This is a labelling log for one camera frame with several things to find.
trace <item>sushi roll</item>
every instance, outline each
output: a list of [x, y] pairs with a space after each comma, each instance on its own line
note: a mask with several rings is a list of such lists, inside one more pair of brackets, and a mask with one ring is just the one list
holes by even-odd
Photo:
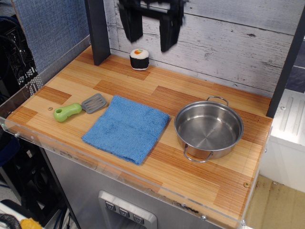
[[149, 54], [144, 49], [135, 49], [130, 53], [130, 64], [134, 70], [146, 70], [149, 65]]

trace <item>toy spatula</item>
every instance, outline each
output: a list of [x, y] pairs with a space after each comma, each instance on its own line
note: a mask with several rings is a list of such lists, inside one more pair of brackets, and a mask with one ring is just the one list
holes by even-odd
[[57, 108], [53, 112], [53, 115], [56, 121], [63, 122], [71, 115], [78, 114], [82, 110], [85, 110], [88, 114], [91, 114], [106, 104], [107, 102], [101, 94], [95, 94], [94, 96], [91, 96], [83, 101], [81, 105], [79, 103], [73, 103], [69, 106]]

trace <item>white wood plank wall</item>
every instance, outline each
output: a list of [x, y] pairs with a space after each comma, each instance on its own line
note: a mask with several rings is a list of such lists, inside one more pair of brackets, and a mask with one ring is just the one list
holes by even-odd
[[144, 35], [131, 44], [118, 1], [104, 4], [113, 54], [146, 49], [152, 65], [272, 97], [305, 0], [188, 0], [178, 43], [165, 53], [158, 20], [143, 17]]

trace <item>stainless steel pot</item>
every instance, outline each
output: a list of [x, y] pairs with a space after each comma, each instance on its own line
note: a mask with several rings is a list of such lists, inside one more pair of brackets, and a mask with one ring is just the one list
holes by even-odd
[[[209, 101], [210, 98], [222, 99], [226, 105]], [[240, 116], [229, 107], [227, 100], [218, 96], [183, 107], [175, 117], [174, 127], [184, 147], [183, 155], [199, 163], [230, 153], [244, 132]], [[194, 160], [186, 152], [204, 160]]]

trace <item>yellow object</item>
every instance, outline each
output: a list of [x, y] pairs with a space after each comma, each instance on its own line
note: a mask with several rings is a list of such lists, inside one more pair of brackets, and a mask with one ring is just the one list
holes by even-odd
[[32, 218], [21, 220], [20, 226], [22, 229], [42, 229], [41, 225]]

